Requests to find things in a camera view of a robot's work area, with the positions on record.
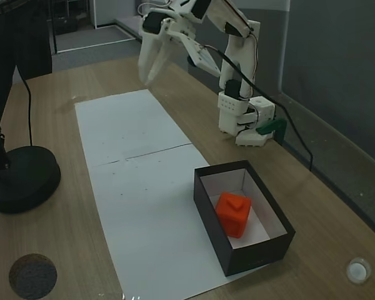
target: wooden table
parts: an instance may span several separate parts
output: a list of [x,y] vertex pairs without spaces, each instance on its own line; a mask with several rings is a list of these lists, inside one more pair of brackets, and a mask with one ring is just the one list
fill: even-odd
[[[57,267],[56,287],[45,299],[120,300],[74,104],[144,89],[137,58],[57,72],[29,83],[34,142],[56,155],[62,181],[37,209],[0,214],[0,300],[19,299],[8,272],[16,259],[31,253],[47,256]],[[262,148],[235,146],[233,138],[218,130],[217,96],[177,66],[150,90],[209,164],[248,159],[297,231],[283,261],[195,299],[375,299],[375,234],[330,189],[274,141]],[[27,94],[21,84],[11,91],[3,130],[7,150],[28,143]],[[372,266],[372,276],[362,286],[345,275],[348,262],[358,256]]]

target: wire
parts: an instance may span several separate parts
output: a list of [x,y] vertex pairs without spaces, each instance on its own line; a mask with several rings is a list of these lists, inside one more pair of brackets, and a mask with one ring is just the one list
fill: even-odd
[[259,89],[254,83],[250,81],[246,77],[246,75],[243,74],[243,72],[231,61],[229,57],[227,57],[222,51],[218,50],[217,48],[210,46],[210,45],[205,45],[205,48],[212,49],[213,51],[217,52],[219,56],[221,56],[242,78],[244,81],[246,81],[253,89],[255,89],[262,97],[266,98],[268,101],[271,101],[275,105],[278,105],[286,114],[287,119],[289,120],[290,125],[293,128],[294,133],[296,134],[297,138],[300,140],[301,145],[303,148],[308,152],[309,157],[310,157],[310,162],[309,162],[309,170],[311,171],[313,168],[313,161],[314,161],[314,156],[313,153],[310,151],[310,149],[307,147],[306,143],[304,142],[303,138],[301,137],[299,131],[296,128],[296,125],[294,125],[294,122],[286,109],[280,102],[274,100],[270,96],[268,96],[265,92],[263,92],[261,89]]
[[23,76],[20,68],[18,68],[18,73],[19,73],[19,76],[21,77],[24,85],[25,85],[25,88],[27,90],[27,93],[28,93],[28,108],[27,108],[27,125],[28,125],[28,129],[29,129],[29,145],[30,146],[33,146],[33,140],[32,140],[32,125],[31,125],[31,110],[32,110],[32,93],[31,93],[31,90],[25,80],[25,77]]
[[239,14],[239,12],[231,5],[231,3],[225,1],[225,4],[229,6],[230,9],[233,10],[233,12],[239,17],[239,19],[250,29],[250,31],[253,31],[253,29],[250,27],[249,23],[246,22],[246,20]]
[[169,0],[166,4],[154,4],[154,3],[151,3],[151,2],[143,2],[141,3],[138,7],[137,7],[137,13],[143,17],[144,14],[143,12],[141,11],[141,8],[145,5],[152,5],[154,6],[155,8],[166,8],[168,7],[169,5],[171,5],[171,3],[173,2],[174,0]]

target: black round object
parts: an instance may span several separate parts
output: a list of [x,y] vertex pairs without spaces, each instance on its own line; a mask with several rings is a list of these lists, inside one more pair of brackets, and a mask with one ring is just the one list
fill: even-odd
[[61,180],[54,154],[33,146],[9,151],[7,155],[11,167],[0,171],[0,212],[22,213],[49,199]]
[[46,297],[57,282],[53,262],[40,254],[28,254],[18,259],[9,272],[12,290],[26,300]]

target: black lamp base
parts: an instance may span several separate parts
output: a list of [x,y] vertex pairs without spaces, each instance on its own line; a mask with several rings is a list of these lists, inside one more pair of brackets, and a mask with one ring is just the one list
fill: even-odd
[[33,146],[9,151],[7,155],[11,167],[0,171],[0,212],[22,213],[48,200],[61,180],[54,154]]

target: black cable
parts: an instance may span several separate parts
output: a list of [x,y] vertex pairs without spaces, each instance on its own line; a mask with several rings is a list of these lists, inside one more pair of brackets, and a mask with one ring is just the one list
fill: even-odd
[[53,0],[50,0],[50,18],[51,18],[51,31],[52,31],[52,42],[54,44],[54,53],[57,54],[57,37],[56,37],[56,26],[54,24],[54,4]]
[[27,90],[27,93],[28,93],[27,125],[28,125],[28,129],[29,129],[29,145],[33,146],[32,125],[31,125],[32,93],[31,93],[31,90],[30,90],[30,88],[29,88],[20,68],[18,68],[18,73],[19,73],[19,76],[21,77],[21,79],[22,79],[22,81],[25,85],[25,88]]
[[246,81],[253,89],[255,89],[262,97],[266,98],[268,101],[271,101],[275,105],[278,105],[284,111],[284,113],[286,114],[287,120],[289,120],[289,123],[293,128],[294,133],[296,134],[296,136],[300,140],[300,143],[303,146],[303,148],[308,152],[308,154],[310,156],[309,170],[311,171],[312,168],[313,168],[314,156],[313,156],[312,152],[310,151],[310,149],[307,147],[303,138],[301,137],[299,131],[296,128],[296,125],[294,125],[294,122],[293,122],[288,110],[286,109],[286,107],[284,107],[281,103],[274,100],[273,98],[268,96],[265,92],[263,92],[261,89],[259,89],[253,82],[250,81],[250,79],[248,79],[246,77],[246,75],[243,74],[243,72],[222,51],[220,51],[217,48],[215,48],[213,46],[210,46],[210,45],[205,45],[204,47],[216,51],[217,54],[220,55],[243,78],[243,80]]

